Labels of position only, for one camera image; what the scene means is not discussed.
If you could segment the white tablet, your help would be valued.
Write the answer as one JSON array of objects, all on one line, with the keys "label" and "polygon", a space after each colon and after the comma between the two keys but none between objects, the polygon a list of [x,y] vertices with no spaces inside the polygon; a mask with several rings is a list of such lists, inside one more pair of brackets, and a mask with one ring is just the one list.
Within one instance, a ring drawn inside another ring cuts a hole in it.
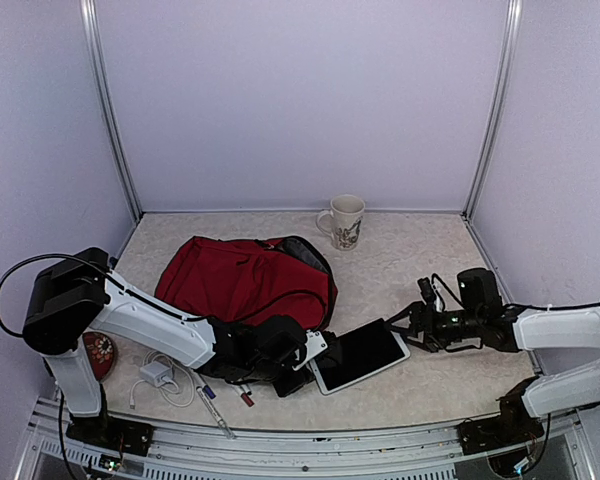
[{"label": "white tablet", "polygon": [[309,366],[322,395],[331,395],[379,374],[411,356],[404,340],[377,319],[328,344]]}]

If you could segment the red backpack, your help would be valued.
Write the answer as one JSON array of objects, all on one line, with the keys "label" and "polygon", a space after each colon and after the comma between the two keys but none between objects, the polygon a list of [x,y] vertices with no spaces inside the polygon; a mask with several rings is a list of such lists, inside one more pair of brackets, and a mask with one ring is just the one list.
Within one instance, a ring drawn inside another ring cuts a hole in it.
[{"label": "red backpack", "polygon": [[314,331],[329,326],[337,294],[329,263],[303,237],[194,236],[171,259],[154,296],[224,323],[257,326],[286,315]]}]

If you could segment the white charger with cable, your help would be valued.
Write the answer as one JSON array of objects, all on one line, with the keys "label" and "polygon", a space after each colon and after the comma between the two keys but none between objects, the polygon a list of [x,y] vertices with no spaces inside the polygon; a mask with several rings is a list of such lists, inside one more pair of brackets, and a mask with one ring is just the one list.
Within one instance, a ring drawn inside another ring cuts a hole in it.
[{"label": "white charger with cable", "polygon": [[136,408],[135,392],[141,385],[157,390],[162,399],[175,408],[189,407],[195,399],[195,381],[180,362],[157,351],[149,351],[139,368],[139,379],[129,391],[129,408]]}]

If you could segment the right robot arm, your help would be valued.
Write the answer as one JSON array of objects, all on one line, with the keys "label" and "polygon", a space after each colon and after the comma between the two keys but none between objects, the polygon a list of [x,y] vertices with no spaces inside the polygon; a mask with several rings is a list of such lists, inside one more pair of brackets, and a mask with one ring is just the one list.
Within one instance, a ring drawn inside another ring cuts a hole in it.
[{"label": "right robot arm", "polygon": [[[458,309],[449,311],[435,283],[438,275],[419,279],[421,298],[390,317],[388,330],[412,346],[437,353],[464,349],[465,340],[479,347],[518,353],[543,349],[600,351],[600,300],[576,306],[505,304],[495,275],[472,268],[457,276]],[[503,444],[526,432],[531,418],[600,403],[600,358],[569,370],[527,379],[506,395],[509,406],[493,419],[491,433]]]}]

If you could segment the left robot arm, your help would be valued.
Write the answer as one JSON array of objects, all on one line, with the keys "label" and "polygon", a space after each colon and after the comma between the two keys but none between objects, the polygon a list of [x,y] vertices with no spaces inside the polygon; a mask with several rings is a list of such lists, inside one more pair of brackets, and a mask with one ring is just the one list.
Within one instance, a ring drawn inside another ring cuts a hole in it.
[{"label": "left robot arm", "polygon": [[98,444],[113,443],[120,424],[105,411],[82,340],[87,330],[125,337],[231,384],[275,382],[327,349],[320,332],[289,316],[250,326],[179,310],[129,284],[99,248],[54,258],[35,279],[22,335],[46,359],[70,414]]}]

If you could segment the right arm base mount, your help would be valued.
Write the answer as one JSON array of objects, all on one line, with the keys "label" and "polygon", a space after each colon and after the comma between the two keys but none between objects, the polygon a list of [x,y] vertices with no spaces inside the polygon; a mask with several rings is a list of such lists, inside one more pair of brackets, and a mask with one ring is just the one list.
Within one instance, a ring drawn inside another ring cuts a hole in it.
[{"label": "right arm base mount", "polygon": [[536,419],[522,424],[509,424],[499,417],[466,419],[457,426],[457,432],[464,455],[497,450],[545,435],[542,423]]}]

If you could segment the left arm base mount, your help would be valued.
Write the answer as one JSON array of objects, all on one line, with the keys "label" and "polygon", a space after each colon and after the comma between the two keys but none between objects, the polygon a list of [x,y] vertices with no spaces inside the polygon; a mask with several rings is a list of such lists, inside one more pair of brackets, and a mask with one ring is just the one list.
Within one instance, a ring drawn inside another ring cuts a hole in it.
[{"label": "left arm base mount", "polygon": [[148,423],[116,417],[76,418],[66,430],[72,440],[142,457],[148,454],[153,432],[154,428]]}]

